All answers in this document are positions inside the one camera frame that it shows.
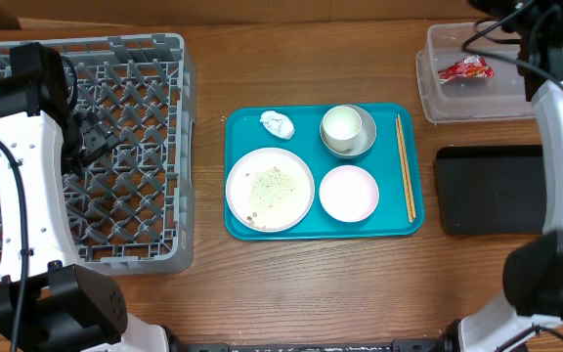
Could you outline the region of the white tissue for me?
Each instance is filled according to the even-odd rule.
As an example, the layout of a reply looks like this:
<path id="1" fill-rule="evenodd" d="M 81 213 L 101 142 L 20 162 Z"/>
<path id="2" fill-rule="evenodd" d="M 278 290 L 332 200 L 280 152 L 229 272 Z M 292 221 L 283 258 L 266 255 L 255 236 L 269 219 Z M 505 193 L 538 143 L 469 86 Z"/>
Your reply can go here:
<path id="1" fill-rule="evenodd" d="M 269 133 L 280 139 L 289 140 L 294 135 L 294 124 L 282 113 L 266 110 L 261 113 L 260 122 Z"/>

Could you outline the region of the white cup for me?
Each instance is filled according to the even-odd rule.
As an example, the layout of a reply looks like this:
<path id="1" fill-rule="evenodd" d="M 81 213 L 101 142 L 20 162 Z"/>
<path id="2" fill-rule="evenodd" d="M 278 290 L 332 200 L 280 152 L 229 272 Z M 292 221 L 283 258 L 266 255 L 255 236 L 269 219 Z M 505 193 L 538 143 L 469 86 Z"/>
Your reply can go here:
<path id="1" fill-rule="evenodd" d="M 362 130 L 362 118 L 349 106 L 328 110 L 322 119 L 325 143 L 334 151 L 343 153 L 352 149 Z"/>

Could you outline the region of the small pink bowl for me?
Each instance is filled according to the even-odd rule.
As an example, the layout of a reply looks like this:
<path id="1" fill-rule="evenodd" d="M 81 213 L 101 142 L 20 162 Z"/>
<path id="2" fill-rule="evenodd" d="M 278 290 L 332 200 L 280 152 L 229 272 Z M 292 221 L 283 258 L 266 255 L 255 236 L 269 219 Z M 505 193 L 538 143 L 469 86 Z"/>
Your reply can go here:
<path id="1" fill-rule="evenodd" d="M 319 200 L 325 212 L 344 223 L 369 218 L 379 203 L 374 178 L 363 168 L 342 165 L 326 173 L 320 183 Z"/>

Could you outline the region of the red snack wrapper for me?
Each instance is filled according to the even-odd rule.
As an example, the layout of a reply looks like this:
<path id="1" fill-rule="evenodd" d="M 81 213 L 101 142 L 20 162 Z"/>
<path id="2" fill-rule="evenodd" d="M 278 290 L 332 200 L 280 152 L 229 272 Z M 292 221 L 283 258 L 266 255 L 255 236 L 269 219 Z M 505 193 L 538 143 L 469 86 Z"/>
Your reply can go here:
<path id="1" fill-rule="evenodd" d="M 441 84 L 461 78 L 489 78 L 495 75 L 484 57 L 478 55 L 467 56 L 451 66 L 438 71 Z"/>

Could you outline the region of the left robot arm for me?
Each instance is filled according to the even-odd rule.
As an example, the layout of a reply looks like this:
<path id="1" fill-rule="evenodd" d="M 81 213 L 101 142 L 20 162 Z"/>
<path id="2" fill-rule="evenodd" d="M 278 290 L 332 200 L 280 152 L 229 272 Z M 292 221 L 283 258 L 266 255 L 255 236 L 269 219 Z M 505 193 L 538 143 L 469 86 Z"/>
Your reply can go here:
<path id="1" fill-rule="evenodd" d="M 85 267 L 72 240 L 63 177 L 115 146 L 75 111 L 70 59 L 30 42 L 0 79 L 0 334 L 18 351 L 177 351 L 164 326 L 130 314 L 117 282 Z"/>

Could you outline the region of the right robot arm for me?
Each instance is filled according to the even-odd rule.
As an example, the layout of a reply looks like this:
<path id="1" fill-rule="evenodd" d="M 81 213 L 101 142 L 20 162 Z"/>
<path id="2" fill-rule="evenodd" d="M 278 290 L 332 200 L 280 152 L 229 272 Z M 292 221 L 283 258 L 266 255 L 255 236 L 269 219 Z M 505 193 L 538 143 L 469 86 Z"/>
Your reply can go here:
<path id="1" fill-rule="evenodd" d="M 515 351 L 563 325 L 563 1 L 469 3 L 521 37 L 512 62 L 525 79 L 541 133 L 546 208 L 541 237 L 507 256 L 501 294 L 481 311 L 452 322 L 442 348 Z"/>

